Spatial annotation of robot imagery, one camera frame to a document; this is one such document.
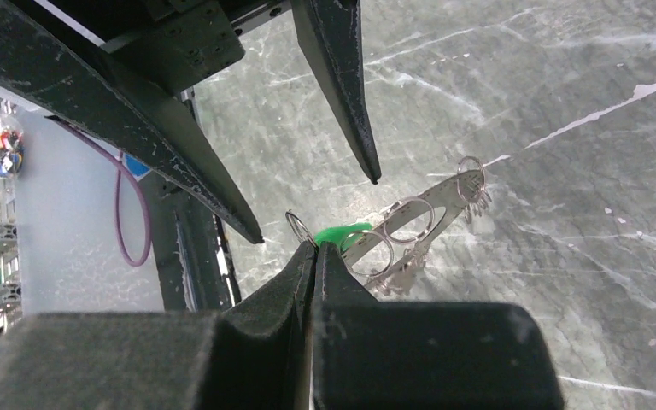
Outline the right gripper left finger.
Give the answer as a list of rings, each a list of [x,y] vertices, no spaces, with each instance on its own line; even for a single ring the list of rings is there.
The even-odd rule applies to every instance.
[[[262,242],[190,110],[34,1],[0,1],[0,87],[136,157],[246,240]]]

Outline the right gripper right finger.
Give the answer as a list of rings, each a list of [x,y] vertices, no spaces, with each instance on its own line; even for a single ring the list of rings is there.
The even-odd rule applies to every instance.
[[[298,44],[360,168],[382,176],[366,107],[358,1],[292,1]]]

